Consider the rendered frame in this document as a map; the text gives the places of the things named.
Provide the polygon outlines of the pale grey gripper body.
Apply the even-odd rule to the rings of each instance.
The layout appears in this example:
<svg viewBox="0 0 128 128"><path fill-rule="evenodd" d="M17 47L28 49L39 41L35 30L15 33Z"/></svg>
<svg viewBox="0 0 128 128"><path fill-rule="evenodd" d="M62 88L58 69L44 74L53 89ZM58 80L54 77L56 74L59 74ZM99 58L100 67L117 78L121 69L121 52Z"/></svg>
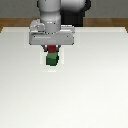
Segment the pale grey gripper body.
<svg viewBox="0 0 128 128"><path fill-rule="evenodd" d="M33 20L29 27L29 43L31 45L72 45L75 27L62 25L59 21L42 22Z"/></svg>

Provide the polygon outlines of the red cube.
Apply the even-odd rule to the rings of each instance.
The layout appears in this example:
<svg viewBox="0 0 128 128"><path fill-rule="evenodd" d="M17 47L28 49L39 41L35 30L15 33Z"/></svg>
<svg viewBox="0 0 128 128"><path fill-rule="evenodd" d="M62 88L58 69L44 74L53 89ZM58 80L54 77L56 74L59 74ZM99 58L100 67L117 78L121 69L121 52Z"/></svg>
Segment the red cube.
<svg viewBox="0 0 128 128"><path fill-rule="evenodd" d="M48 45L47 49L48 49L48 53L55 53L55 52L57 52L56 45Z"/></svg>

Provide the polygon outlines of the green cube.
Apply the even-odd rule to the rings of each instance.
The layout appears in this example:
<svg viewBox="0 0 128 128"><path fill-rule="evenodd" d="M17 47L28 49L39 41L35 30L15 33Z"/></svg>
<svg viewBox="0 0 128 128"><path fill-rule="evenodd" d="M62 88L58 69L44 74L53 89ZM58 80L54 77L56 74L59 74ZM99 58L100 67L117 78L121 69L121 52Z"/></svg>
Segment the green cube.
<svg viewBox="0 0 128 128"><path fill-rule="evenodd" d="M48 53L46 56L46 64L50 66L56 66L58 63L58 59L59 59L59 56L57 52Z"/></svg>

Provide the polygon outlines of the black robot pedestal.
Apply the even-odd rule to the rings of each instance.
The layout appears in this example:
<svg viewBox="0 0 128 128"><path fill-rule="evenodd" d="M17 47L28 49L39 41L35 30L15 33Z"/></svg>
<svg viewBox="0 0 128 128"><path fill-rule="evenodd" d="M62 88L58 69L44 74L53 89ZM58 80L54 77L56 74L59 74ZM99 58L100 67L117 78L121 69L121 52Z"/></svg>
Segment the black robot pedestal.
<svg viewBox="0 0 128 128"><path fill-rule="evenodd" d="M91 8L91 0L61 0L61 24L83 26L85 12Z"/></svg>

